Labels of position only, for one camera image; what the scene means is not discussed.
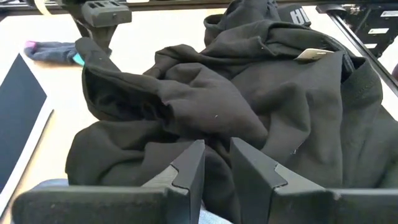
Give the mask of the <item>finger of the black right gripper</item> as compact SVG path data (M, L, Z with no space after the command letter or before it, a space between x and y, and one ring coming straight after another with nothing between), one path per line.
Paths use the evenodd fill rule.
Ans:
M88 26L86 23L82 21L75 21L75 24L79 30L79 33L81 34L82 37L87 37L87 38L92 38L91 36L91 31L90 31L90 26Z
M109 44L116 29L117 26L94 27L92 29L92 39L108 56L110 56L112 52L109 48Z

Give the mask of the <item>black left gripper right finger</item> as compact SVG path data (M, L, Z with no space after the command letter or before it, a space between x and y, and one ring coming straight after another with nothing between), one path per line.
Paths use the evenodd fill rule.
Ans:
M393 224L396 189L326 189L231 138L231 165L244 224Z

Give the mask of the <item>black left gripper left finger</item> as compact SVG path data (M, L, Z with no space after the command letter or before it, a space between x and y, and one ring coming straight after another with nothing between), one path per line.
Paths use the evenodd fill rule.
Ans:
M191 143L141 187L43 187L20 194L12 205L17 224L198 223L205 143Z

